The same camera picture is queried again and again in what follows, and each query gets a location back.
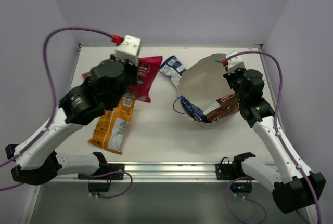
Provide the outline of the purple Fox's candy bag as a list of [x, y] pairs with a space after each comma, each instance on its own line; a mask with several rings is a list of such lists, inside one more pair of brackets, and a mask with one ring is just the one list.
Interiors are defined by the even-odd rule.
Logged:
[[86, 78], [89, 77], [89, 76], [90, 76], [90, 73], [89, 73], [89, 72], [86, 72], [86, 73], [82, 74], [83, 79], [86, 79]]

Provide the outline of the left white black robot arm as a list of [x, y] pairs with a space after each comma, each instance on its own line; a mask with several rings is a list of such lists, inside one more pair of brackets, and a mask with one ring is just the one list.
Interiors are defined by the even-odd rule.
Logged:
[[111, 55], [91, 68], [84, 82], [72, 88], [35, 136], [20, 145], [9, 144], [6, 154], [16, 162], [11, 170], [15, 182], [42, 185], [57, 176], [82, 174], [104, 178], [110, 171], [100, 152], [66, 155], [56, 152], [69, 136], [117, 107], [131, 85], [137, 84], [138, 57]]

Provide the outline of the orange snack packet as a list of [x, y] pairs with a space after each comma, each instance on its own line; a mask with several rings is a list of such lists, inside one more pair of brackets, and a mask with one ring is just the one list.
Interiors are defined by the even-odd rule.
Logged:
[[121, 155], [123, 141], [132, 119], [134, 106], [134, 99], [123, 98], [112, 111], [105, 111], [105, 114], [99, 118], [92, 138], [88, 140], [88, 143]]

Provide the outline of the blue white snack packet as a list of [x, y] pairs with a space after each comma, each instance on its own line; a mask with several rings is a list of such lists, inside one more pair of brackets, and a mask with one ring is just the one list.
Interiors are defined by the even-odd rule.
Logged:
[[160, 66], [159, 72], [170, 78], [173, 85], [177, 88], [183, 73], [186, 71], [185, 66], [176, 56], [168, 57]]

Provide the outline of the blue checkered paper bag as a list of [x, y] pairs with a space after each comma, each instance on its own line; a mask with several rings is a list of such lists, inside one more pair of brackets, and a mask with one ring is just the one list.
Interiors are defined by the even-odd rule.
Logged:
[[175, 112], [186, 116], [189, 120], [205, 128], [220, 125], [239, 112], [213, 123], [202, 123], [193, 120], [185, 112], [180, 102], [180, 98], [185, 97], [190, 103], [204, 111], [213, 101], [234, 93], [227, 80], [223, 77], [226, 70], [221, 61], [225, 58], [226, 54], [224, 53], [211, 54], [199, 60], [183, 73], [180, 83], [176, 88], [176, 99], [173, 104]]

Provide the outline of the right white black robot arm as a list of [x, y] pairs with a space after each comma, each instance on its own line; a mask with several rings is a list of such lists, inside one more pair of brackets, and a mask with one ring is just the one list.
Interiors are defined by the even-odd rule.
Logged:
[[326, 184], [322, 173], [314, 173], [300, 158], [284, 134], [271, 105], [263, 97], [263, 75], [253, 69], [238, 69], [224, 74], [239, 100], [242, 118], [261, 138], [278, 170], [262, 163], [253, 153], [234, 157], [232, 173], [236, 178], [252, 177], [265, 186], [279, 210], [285, 214], [318, 200]]

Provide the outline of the pink snack packet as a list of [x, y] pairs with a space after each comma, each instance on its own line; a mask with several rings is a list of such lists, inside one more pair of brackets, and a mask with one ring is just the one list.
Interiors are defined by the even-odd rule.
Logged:
[[124, 98], [151, 103], [149, 92], [162, 64], [162, 56], [139, 58], [137, 85], [131, 85]]

